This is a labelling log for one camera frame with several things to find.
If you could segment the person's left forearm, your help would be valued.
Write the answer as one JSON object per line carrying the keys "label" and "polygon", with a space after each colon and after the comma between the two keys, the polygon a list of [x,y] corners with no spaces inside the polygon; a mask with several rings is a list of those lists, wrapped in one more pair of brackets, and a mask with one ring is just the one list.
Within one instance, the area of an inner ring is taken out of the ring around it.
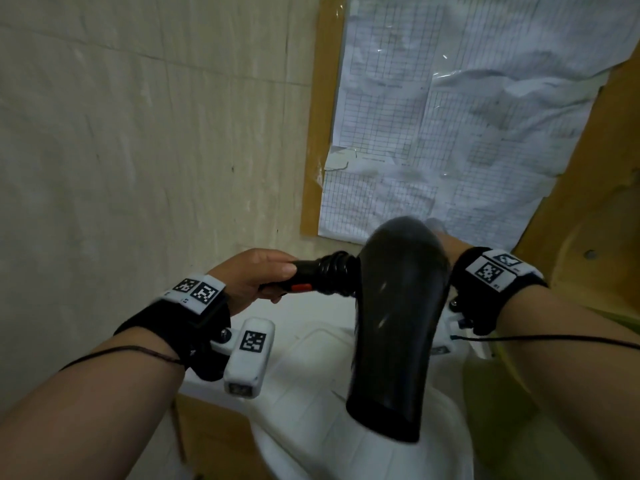
{"label": "person's left forearm", "polygon": [[123,480],[185,376],[160,337],[131,328],[39,385],[0,420],[0,480]]}

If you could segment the brown wooden door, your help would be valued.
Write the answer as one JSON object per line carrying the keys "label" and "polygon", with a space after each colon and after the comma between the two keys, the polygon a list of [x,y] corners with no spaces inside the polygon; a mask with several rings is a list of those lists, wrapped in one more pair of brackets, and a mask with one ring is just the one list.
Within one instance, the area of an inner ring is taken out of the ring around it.
{"label": "brown wooden door", "polygon": [[[324,163],[348,0],[320,0],[300,234],[319,235]],[[640,322],[640,42],[598,90],[586,134],[515,253],[553,289],[613,319]]]}

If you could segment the white toilet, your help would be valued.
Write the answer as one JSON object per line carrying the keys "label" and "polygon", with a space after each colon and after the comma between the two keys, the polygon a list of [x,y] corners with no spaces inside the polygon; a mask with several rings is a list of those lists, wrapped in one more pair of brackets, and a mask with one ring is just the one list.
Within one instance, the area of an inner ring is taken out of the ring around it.
{"label": "white toilet", "polygon": [[406,444],[373,433],[346,411],[354,350],[355,301],[315,293],[258,301],[250,317],[275,323],[261,393],[227,395],[221,382],[188,375],[180,393],[248,419],[253,439],[277,480],[489,480],[472,446],[463,394],[468,359],[432,355],[420,440]]}

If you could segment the grid printed paper sheets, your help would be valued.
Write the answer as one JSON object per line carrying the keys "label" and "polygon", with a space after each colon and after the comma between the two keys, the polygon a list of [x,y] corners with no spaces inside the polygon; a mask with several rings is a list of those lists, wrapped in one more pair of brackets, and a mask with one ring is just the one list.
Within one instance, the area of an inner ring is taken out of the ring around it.
{"label": "grid printed paper sheets", "polygon": [[640,0],[350,0],[346,14],[318,234],[359,244],[412,216],[513,250],[640,41]]}

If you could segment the person's right hand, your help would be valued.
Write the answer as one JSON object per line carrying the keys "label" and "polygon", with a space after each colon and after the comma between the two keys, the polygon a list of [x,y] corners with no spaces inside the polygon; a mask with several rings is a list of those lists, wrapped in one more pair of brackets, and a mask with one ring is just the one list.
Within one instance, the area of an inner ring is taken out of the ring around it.
{"label": "person's right hand", "polygon": [[426,226],[436,235],[451,267],[455,266],[456,262],[464,252],[473,248],[471,244],[463,242],[448,234],[444,228],[444,224],[436,218],[428,218],[426,220]]}

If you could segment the person's left hand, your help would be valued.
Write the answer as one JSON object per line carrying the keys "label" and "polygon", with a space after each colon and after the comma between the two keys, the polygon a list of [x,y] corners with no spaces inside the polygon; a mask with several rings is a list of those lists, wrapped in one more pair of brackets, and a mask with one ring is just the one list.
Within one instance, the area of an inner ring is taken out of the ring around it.
{"label": "person's left hand", "polygon": [[252,264],[265,261],[294,263],[297,258],[280,250],[254,248],[236,254],[209,271],[209,275],[226,285],[231,316],[240,314],[258,299],[276,304],[285,294],[278,286],[280,282],[248,281]]}

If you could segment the black hair dryer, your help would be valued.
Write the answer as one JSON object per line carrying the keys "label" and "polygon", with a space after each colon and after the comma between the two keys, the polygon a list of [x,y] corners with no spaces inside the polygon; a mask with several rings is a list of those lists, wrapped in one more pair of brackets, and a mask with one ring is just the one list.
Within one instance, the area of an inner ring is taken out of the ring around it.
{"label": "black hair dryer", "polygon": [[263,284],[356,300],[355,351],[346,399],[363,427],[398,442],[419,441],[429,357],[449,295],[451,265],[436,218],[393,218],[354,256],[336,251],[296,260],[296,273]]}

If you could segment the brown wooden cabinet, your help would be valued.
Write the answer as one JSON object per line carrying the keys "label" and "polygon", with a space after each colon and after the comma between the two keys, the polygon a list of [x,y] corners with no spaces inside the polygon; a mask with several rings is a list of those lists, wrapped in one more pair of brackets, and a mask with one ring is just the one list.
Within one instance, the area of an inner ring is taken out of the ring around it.
{"label": "brown wooden cabinet", "polygon": [[193,480],[274,480],[242,414],[182,394],[170,411]]}

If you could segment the person's right forearm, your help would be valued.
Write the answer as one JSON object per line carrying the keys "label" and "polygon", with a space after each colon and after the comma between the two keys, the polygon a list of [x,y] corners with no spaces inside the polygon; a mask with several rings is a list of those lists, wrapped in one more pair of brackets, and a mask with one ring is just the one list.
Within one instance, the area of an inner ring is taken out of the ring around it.
{"label": "person's right forearm", "polygon": [[[538,285],[508,300],[497,334],[581,335],[640,345],[640,335]],[[535,402],[600,476],[640,480],[639,350],[564,340],[504,346]]]}

